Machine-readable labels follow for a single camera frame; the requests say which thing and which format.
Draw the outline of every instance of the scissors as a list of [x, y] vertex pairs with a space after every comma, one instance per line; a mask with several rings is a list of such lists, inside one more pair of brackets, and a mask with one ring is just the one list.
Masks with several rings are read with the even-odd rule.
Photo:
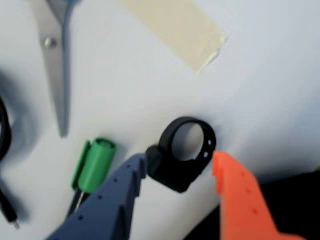
[[68, 7], [76, 0], [31, 0], [61, 137], [66, 135], [64, 26]]

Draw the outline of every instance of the scissor blade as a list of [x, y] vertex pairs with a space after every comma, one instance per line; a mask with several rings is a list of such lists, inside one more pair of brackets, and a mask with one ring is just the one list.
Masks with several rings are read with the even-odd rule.
[[44, 49], [44, 61], [49, 78], [49, 88], [53, 101], [61, 137], [65, 136], [66, 93], [64, 81], [64, 52], [61, 44], [56, 49]]
[[46, 0], [32, 0], [30, 3], [39, 28], [39, 39], [59, 133], [63, 137], [66, 134], [63, 22]]

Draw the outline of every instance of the green marker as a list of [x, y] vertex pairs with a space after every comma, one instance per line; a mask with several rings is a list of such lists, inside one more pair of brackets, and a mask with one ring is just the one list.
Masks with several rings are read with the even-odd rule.
[[103, 138], [85, 142], [71, 183], [76, 193], [68, 217], [105, 181], [116, 151], [116, 145]]

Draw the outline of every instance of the black plastic ring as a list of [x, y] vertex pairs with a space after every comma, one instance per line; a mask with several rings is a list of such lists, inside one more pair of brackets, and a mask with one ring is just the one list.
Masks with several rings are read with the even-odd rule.
[[[180, 161], [172, 151], [174, 138], [178, 130], [185, 124], [197, 124], [203, 131], [204, 142], [195, 160]], [[209, 164], [216, 144], [215, 131], [209, 124], [193, 117], [178, 118], [165, 129], [159, 145], [151, 146], [146, 151], [148, 174], [167, 187], [183, 193]]]
[[217, 140], [212, 127], [204, 121], [198, 120], [193, 117], [181, 117], [176, 119], [163, 132], [160, 138], [159, 147], [166, 151], [166, 153], [170, 157], [175, 159], [172, 151], [173, 141], [178, 130], [186, 124], [197, 124], [201, 127], [204, 136], [204, 141], [201, 151], [198, 157], [196, 158], [196, 161], [204, 161], [204, 164], [207, 165], [213, 156], [213, 151], [216, 149]]

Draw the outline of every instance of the black cable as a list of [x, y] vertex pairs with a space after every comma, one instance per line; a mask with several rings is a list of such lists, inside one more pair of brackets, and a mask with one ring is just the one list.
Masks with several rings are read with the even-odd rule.
[[[0, 135], [0, 161], [6, 156], [9, 151], [12, 134], [9, 124], [8, 113], [3, 100], [0, 97], [0, 124], [1, 124], [1, 135]], [[17, 223], [18, 216], [16, 211], [0, 189], [0, 209], [9, 223], [13, 223], [16, 228], [19, 228]]]

